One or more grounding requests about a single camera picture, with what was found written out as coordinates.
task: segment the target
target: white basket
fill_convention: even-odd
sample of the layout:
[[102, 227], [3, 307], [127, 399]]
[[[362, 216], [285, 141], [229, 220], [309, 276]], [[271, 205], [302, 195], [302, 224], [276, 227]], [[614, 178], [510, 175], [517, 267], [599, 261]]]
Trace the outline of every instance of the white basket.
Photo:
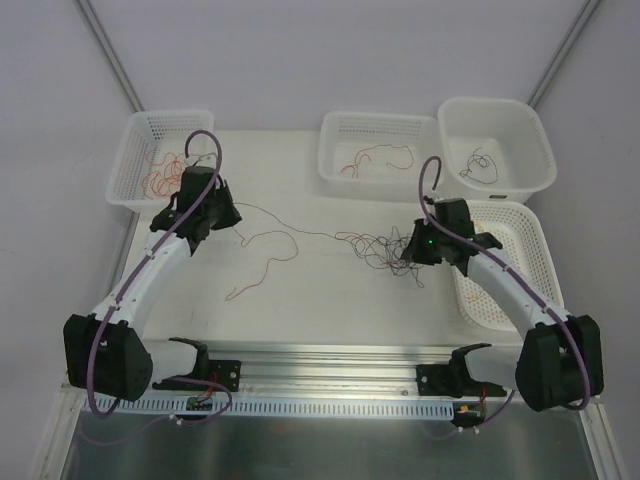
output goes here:
[[[535, 214], [514, 202], [470, 201], [469, 210], [476, 232], [492, 233], [513, 265], [540, 291], [564, 306], [551, 254]], [[498, 304], [477, 284], [454, 269], [460, 313], [469, 323], [494, 330], [516, 331]]]
[[[105, 197], [114, 205], [135, 212], [166, 206], [169, 196], [180, 187], [172, 182], [163, 189], [150, 188], [151, 175], [163, 175], [168, 163], [178, 157], [184, 166], [184, 142], [194, 130], [213, 129], [213, 114], [208, 110], [155, 110], [134, 113], [127, 122]], [[207, 153], [213, 142], [199, 135], [190, 153]]]
[[329, 112], [320, 130], [318, 172], [338, 196], [410, 202], [431, 155], [442, 155], [435, 118]]
[[438, 192], [445, 197], [524, 203], [556, 179], [540, 118], [524, 103], [452, 98], [438, 122], [446, 165]]

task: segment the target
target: perforated metal strip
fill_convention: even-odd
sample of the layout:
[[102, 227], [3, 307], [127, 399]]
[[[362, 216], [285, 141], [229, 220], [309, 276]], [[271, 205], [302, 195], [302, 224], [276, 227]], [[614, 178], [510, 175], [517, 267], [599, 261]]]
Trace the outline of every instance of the perforated metal strip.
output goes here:
[[[107, 409], [113, 399], [97, 395], [98, 407]], [[206, 415], [208, 412], [187, 410], [187, 398], [178, 395], [145, 395], [136, 402], [122, 402], [116, 412], [148, 415]], [[214, 399], [212, 411], [224, 405], [223, 398]], [[85, 402], [84, 410], [89, 410]], [[315, 398], [235, 397], [225, 415], [305, 418], [390, 418], [406, 420], [451, 420], [453, 405], [433, 400], [341, 400]]]

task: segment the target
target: gray floor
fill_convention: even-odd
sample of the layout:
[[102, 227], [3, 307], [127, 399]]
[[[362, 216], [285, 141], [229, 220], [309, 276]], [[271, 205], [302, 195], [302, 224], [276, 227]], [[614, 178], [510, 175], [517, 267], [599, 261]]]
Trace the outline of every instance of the gray floor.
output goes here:
[[[152, 417], [82, 414], [84, 432], [114, 440]], [[221, 417], [203, 427], [160, 422], [114, 447], [74, 437], [63, 479], [596, 479], [577, 414], [511, 405], [479, 435], [396, 420]]]

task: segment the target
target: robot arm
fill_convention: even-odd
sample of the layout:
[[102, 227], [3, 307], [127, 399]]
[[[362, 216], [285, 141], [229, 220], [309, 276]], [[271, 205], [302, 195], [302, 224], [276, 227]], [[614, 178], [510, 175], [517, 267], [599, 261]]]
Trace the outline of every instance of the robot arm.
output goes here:
[[[574, 317], [547, 298], [509, 265], [500, 242], [489, 233], [475, 234], [464, 200], [446, 200], [434, 206], [436, 216], [432, 220], [437, 219], [444, 228], [416, 220], [402, 258], [426, 265], [445, 260], [454, 265], [496, 301], [524, 343], [522, 347], [478, 344], [458, 349], [444, 373], [439, 370], [438, 375], [428, 376], [431, 386], [460, 397], [470, 385], [488, 382], [519, 390], [527, 405], [536, 411], [567, 405], [583, 398], [585, 392], [579, 361], [569, 348], [567, 337], [571, 336], [586, 367], [590, 396], [599, 394], [604, 385], [600, 331], [595, 321], [586, 315]], [[456, 236], [479, 245], [484, 253], [456, 240]]]
[[[72, 385], [87, 387], [91, 345], [101, 320], [113, 308], [116, 310], [109, 319], [96, 354], [93, 378], [96, 392], [135, 401], [151, 382], [174, 375], [206, 379], [206, 346], [181, 338], [142, 341], [141, 337], [151, 308], [166, 283], [193, 255], [209, 231], [232, 227], [241, 220], [233, 206], [228, 184], [219, 178], [197, 208], [154, 251], [159, 240], [203, 193], [212, 175], [214, 169], [210, 167], [187, 167], [182, 175], [180, 191], [153, 219], [151, 233], [134, 263], [135, 267], [125, 273], [123, 280], [90, 315], [72, 315], [69, 318], [64, 327], [64, 342]], [[122, 291], [124, 295], [116, 302], [118, 292]]]

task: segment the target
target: gray wall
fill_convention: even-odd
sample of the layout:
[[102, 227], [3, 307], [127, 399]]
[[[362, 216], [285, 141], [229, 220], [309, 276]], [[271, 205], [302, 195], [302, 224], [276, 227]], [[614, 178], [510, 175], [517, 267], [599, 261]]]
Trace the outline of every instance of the gray wall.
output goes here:
[[104, 293], [104, 201], [129, 115], [69, 0], [0, 7], [0, 478], [27, 478], [65, 371], [62, 326]]
[[95, 0], [147, 109], [218, 129], [319, 129], [330, 110], [433, 115], [526, 100], [583, 0]]
[[558, 179], [536, 195], [568, 307], [602, 329], [603, 398], [640, 472], [640, 2], [605, 2], [539, 109]]

